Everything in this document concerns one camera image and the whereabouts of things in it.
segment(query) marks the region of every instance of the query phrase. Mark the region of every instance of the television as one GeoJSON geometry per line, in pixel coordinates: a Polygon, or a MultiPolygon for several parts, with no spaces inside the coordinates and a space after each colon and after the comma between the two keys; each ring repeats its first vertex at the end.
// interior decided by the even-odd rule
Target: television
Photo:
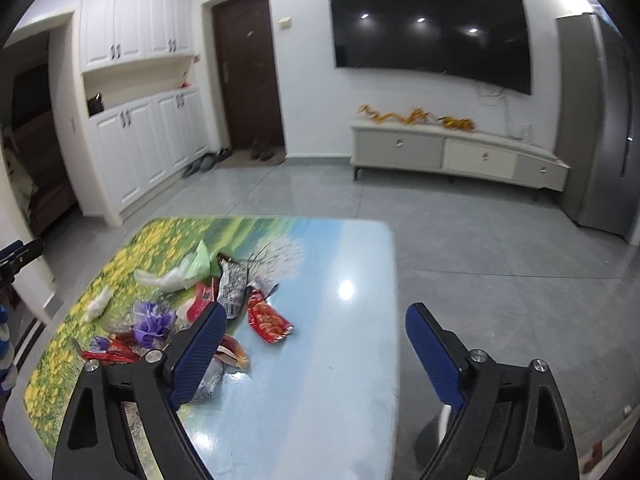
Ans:
{"type": "Polygon", "coordinates": [[[423,70],[531,94],[522,0],[331,0],[337,67],[423,70]]]}

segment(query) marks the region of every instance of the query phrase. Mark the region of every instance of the door mat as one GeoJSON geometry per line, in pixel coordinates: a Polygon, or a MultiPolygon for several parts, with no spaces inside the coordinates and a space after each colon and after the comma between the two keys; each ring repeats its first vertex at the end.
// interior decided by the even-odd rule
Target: door mat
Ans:
{"type": "Polygon", "coordinates": [[[286,153],[284,148],[276,149],[275,154],[269,160],[251,160],[250,150],[239,150],[228,159],[216,164],[216,168],[239,168],[247,166],[277,166],[284,162],[286,153]]]}

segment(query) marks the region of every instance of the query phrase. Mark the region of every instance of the brown door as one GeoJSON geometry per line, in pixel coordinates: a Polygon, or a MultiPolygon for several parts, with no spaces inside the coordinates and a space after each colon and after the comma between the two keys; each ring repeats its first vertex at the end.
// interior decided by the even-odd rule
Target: brown door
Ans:
{"type": "Polygon", "coordinates": [[[220,84],[232,147],[254,139],[284,146],[269,0],[231,0],[213,9],[220,84]]]}

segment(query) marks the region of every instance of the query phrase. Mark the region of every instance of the orange garland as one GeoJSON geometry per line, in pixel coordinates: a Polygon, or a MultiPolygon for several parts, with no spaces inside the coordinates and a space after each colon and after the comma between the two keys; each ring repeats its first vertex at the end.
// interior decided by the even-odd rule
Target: orange garland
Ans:
{"type": "Polygon", "coordinates": [[[379,111],[374,110],[369,105],[361,105],[360,108],[358,108],[358,113],[369,115],[371,120],[377,124],[383,123],[387,119],[393,117],[402,124],[415,124],[418,122],[428,123],[430,120],[433,120],[441,121],[442,126],[447,130],[465,130],[466,132],[473,132],[476,129],[476,124],[471,119],[457,119],[450,116],[436,118],[434,114],[431,112],[425,112],[422,108],[412,108],[408,117],[402,117],[402,115],[396,114],[395,112],[380,115],[379,111]]]}

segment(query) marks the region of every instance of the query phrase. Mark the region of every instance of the light switch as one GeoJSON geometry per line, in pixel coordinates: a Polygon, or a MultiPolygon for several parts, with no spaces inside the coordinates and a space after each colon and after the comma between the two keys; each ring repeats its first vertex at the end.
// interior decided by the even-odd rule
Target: light switch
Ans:
{"type": "Polygon", "coordinates": [[[282,18],[278,20],[278,25],[280,26],[280,30],[291,28],[291,18],[282,18]]]}

